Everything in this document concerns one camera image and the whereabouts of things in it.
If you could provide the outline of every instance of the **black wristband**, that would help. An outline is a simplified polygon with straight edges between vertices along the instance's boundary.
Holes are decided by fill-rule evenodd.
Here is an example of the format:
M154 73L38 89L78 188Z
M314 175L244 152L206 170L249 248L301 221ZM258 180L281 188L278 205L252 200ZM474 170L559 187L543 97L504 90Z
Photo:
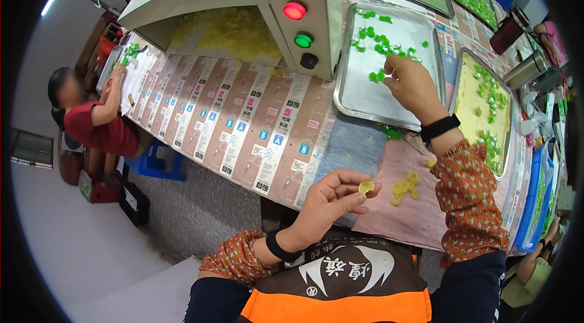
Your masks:
M459 125L460 121L456 117L456 114L452 114L451 116L444 117L437 122L428 124L427 126L422 126L422 130L420 131L422 142L426 144L426 147L429 147L432 138L441 136L450 129L457 128Z
M294 262L302 255L302 251L290 253L286 252L278 245L276 241L276 234L280 230L271 231L266 235L266 246L274 256L278 257L284 262Z

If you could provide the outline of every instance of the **dark hair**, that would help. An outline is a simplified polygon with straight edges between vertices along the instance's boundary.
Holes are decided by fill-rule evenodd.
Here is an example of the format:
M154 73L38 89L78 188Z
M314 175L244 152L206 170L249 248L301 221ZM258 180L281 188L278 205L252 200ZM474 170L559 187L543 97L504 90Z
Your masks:
M51 115L61 130L65 130L65 109L60 109L61 105L57 99L57 91L59 91L65 83L67 74L70 71L71 70L69 67L61 67L57 71L53 72L51 77L48 79L48 99L51 101L51 105L53 106L51 109Z

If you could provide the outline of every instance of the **red shirt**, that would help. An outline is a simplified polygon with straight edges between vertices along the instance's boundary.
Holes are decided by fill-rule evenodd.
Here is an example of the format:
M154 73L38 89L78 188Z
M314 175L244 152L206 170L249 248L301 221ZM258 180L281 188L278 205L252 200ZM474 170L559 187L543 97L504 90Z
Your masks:
M140 146L138 126L118 113L112 122L94 127L91 120L91 108L94 106L103 104L99 101L87 102L65 114L67 134L86 147L118 156L134 157Z

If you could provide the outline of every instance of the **green button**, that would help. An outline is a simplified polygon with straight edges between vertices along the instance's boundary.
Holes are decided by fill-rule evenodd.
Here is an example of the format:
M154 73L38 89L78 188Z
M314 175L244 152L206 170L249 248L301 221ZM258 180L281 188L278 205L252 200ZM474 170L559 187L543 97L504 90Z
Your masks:
M294 42L298 47L308 48L310 47L310 44L312 44L312 39L308 35L296 34Z

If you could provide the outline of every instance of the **gray floor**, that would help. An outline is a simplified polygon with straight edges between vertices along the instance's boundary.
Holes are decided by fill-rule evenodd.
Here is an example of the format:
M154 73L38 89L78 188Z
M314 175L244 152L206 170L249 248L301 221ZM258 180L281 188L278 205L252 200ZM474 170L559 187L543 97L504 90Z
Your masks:
M173 152L160 148L158 157L170 163ZM186 182L137 176L134 182L150 199L150 220L143 231L171 263L190 255L202 259L219 243L242 229L262 224L259 195L227 181L189 159L183 160ZM442 280L441 252L424 249L420 275L434 292Z

